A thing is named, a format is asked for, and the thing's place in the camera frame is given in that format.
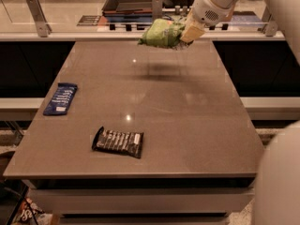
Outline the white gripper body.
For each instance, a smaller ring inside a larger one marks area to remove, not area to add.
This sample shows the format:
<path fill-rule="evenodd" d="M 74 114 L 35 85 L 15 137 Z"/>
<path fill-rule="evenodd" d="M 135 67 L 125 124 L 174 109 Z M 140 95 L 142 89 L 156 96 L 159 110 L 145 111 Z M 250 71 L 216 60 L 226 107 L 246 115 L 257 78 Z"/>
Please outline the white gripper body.
<path fill-rule="evenodd" d="M 214 26 L 225 21 L 233 7 L 233 1 L 222 5 L 222 1 L 194 0 L 192 5 L 192 15 L 199 23 L 205 23 L 207 26 Z"/>

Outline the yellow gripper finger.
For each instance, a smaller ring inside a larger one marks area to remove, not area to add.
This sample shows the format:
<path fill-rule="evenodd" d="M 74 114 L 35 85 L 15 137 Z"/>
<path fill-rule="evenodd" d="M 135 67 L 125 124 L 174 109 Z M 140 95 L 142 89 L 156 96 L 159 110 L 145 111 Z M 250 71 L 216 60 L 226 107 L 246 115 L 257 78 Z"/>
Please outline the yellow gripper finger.
<path fill-rule="evenodd" d="M 181 34 L 180 40 L 190 43 L 204 34 L 204 23 L 197 22 L 193 18 L 185 21 L 185 29 Z"/>

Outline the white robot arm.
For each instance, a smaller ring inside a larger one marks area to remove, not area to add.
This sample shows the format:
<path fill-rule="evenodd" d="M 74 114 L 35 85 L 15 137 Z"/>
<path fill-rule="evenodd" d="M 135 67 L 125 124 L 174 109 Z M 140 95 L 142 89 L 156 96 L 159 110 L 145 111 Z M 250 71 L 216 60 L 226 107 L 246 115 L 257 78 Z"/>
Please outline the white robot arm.
<path fill-rule="evenodd" d="M 222 21 L 238 0 L 194 0 L 181 40 Z M 300 0 L 264 0 L 300 63 Z M 300 225 L 300 124 L 285 127 L 265 148 L 255 179 L 255 225 Z"/>

